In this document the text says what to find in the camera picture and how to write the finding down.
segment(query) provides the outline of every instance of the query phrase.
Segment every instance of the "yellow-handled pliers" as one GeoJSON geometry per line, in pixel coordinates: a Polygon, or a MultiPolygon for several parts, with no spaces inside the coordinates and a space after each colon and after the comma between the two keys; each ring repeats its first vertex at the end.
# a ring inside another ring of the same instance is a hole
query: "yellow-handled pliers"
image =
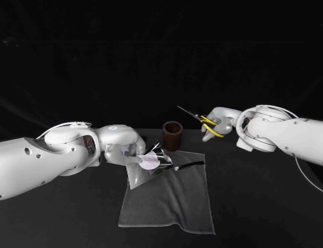
{"type": "Polygon", "coordinates": [[[190,111],[187,111],[187,110],[184,110],[180,106],[177,106],[186,113],[189,113],[199,121],[200,121],[200,123],[202,123],[202,125],[205,126],[205,128],[209,130],[209,132],[215,135],[215,136],[218,136],[218,137],[220,137],[220,138],[223,138],[223,135],[222,134],[219,134],[219,133],[216,133],[213,130],[212,130],[212,128],[208,126],[208,124],[206,123],[209,123],[209,124],[212,124],[212,125],[218,125],[212,120],[209,120],[205,116],[202,116],[202,115],[197,115],[197,114],[193,114],[190,111]]]}

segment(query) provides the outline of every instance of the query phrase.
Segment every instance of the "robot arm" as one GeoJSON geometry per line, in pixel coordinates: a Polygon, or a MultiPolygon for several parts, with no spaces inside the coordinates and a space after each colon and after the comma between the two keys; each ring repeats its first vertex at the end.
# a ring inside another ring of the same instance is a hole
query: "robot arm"
{"type": "Polygon", "coordinates": [[[7,199],[58,176],[69,176],[101,164],[101,152],[109,163],[140,163],[124,156],[130,145],[135,155],[144,154],[146,143],[125,125],[92,129],[84,122],[69,122],[50,128],[37,139],[19,138],[0,142],[0,200],[7,199]]]}
{"type": "MultiPolygon", "coordinates": [[[[280,107],[258,105],[244,112],[215,108],[209,116],[215,116],[219,123],[213,128],[219,134],[228,134],[229,128],[235,127],[239,148],[274,152],[278,147],[287,155],[323,166],[323,121],[295,115],[291,118],[288,113],[294,115],[280,107]]],[[[203,141],[212,137],[208,132],[203,141]]]]}

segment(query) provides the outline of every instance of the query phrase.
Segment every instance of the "brown cup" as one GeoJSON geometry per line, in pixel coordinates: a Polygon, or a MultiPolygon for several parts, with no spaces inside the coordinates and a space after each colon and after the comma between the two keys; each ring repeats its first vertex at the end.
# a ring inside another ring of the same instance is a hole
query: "brown cup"
{"type": "Polygon", "coordinates": [[[182,124],[176,121],[167,121],[163,125],[163,147],[167,151],[176,151],[182,142],[182,124]]]}

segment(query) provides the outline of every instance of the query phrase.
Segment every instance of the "white cable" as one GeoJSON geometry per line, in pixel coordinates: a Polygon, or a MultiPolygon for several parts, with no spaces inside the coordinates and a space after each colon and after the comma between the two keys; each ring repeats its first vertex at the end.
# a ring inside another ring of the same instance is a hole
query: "white cable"
{"type": "Polygon", "coordinates": [[[45,133],[36,139],[42,138],[55,128],[58,128],[60,126],[75,124],[75,123],[79,123],[79,122],[66,122],[63,124],[59,124],[59,125],[53,126],[49,130],[45,131],[45,133]]]}
{"type": "MultiPolygon", "coordinates": [[[[281,107],[271,106],[271,105],[262,105],[262,106],[265,106],[265,107],[272,107],[274,109],[282,110],[282,111],[288,112],[295,118],[298,118],[288,110],[285,110],[285,109],[281,108],[281,107]]],[[[317,185],[310,181],[308,177],[306,176],[306,174],[304,174],[304,172],[303,172],[303,170],[301,170],[301,167],[300,167],[300,165],[298,165],[298,162],[297,162],[297,167],[298,167],[298,170],[301,171],[303,176],[306,177],[306,179],[307,179],[308,182],[311,183],[311,185],[323,192],[323,189],[320,189],[320,187],[317,187],[317,185]]]]}

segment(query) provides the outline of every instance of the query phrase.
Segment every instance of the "screw hole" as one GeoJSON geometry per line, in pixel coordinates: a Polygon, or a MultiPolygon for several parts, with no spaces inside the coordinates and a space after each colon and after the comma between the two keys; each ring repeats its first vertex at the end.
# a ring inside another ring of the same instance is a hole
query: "screw hole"
{"type": "Polygon", "coordinates": [[[32,155],[32,150],[26,148],[26,155],[32,155]]]}

